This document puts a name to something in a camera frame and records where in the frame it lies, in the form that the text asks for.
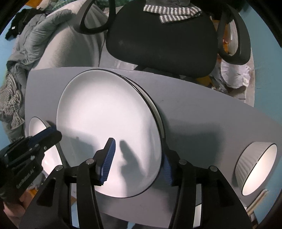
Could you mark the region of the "person's left hand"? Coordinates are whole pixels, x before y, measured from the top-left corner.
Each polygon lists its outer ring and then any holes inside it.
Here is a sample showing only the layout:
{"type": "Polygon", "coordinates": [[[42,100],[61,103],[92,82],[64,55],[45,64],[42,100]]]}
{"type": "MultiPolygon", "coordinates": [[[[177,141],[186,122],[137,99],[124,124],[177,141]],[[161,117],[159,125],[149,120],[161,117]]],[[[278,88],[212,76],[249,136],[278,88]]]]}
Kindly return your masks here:
{"type": "Polygon", "coordinates": [[[19,203],[4,203],[4,212],[13,224],[18,228],[26,209],[32,201],[32,195],[25,191],[19,198],[19,203]]]}

